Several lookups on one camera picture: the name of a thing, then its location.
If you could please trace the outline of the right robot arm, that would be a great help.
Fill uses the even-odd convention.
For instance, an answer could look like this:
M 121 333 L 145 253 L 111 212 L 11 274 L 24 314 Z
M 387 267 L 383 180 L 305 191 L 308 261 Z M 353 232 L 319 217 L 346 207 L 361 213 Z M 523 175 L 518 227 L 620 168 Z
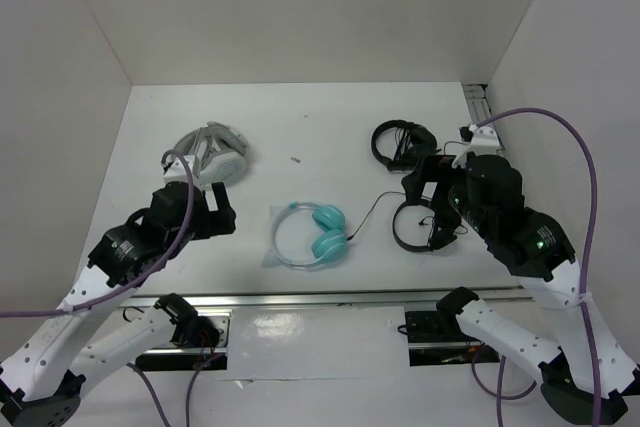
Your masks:
M 565 421 L 615 424 L 628 410 L 626 397 L 639 392 L 639 366 L 581 291 L 581 268 L 560 224 L 526 206 L 520 172 L 497 155 L 473 156 L 463 167 L 451 156 L 424 157 L 402 180 L 409 205 L 421 201 L 428 182 L 436 185 L 430 208 L 444 225 L 437 240 L 452 242 L 466 223 L 548 315 L 555 338 L 516 325 L 465 287 L 437 302 L 440 334 L 477 339 L 514 362 Z

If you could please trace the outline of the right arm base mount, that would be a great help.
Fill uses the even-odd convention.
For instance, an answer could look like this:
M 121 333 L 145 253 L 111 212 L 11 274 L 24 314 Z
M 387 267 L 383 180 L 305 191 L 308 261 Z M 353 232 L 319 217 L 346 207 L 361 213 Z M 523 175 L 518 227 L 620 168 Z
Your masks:
M 406 311 L 405 321 L 397 332 L 408 342 L 409 364 L 444 366 L 498 363 L 498 355 L 479 340 L 447 326 L 439 312 Z

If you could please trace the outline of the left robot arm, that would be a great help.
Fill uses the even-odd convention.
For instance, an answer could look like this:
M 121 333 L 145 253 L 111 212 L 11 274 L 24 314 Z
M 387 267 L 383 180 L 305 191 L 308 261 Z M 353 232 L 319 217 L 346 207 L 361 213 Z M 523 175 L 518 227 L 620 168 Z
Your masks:
M 191 241 L 230 235 L 236 213 L 221 183 L 216 202 L 184 182 L 152 195 L 148 207 L 105 232 L 60 305 L 1 363 L 1 414 L 12 426 L 62 426 L 113 372 L 164 345 L 212 355 L 220 331 L 182 296 L 159 297 L 134 320 L 96 339 L 98 328 Z

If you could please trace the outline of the teal cat ear headphones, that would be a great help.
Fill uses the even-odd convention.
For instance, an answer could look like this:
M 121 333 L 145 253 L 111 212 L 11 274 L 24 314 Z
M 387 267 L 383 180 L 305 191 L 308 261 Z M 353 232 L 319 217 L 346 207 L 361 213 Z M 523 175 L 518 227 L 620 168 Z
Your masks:
M 277 230 L 284 220 L 299 211 L 309 211 L 322 234 L 311 244 L 312 260 L 293 260 L 282 254 L 277 246 Z M 341 260 L 348 250 L 346 217 L 331 204 L 317 202 L 291 202 L 282 207 L 270 208 L 269 249 L 262 260 L 263 267 L 279 265 L 292 269 L 315 269 Z

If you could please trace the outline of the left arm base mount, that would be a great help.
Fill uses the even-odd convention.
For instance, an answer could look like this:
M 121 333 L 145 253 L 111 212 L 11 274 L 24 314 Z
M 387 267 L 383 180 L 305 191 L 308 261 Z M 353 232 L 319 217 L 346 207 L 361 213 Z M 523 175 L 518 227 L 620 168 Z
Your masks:
M 134 365 L 143 372 L 187 372 L 210 361 L 205 371 L 224 371 L 228 365 L 230 326 L 229 312 L 200 312 L 186 338 L 151 348 L 137 357 Z

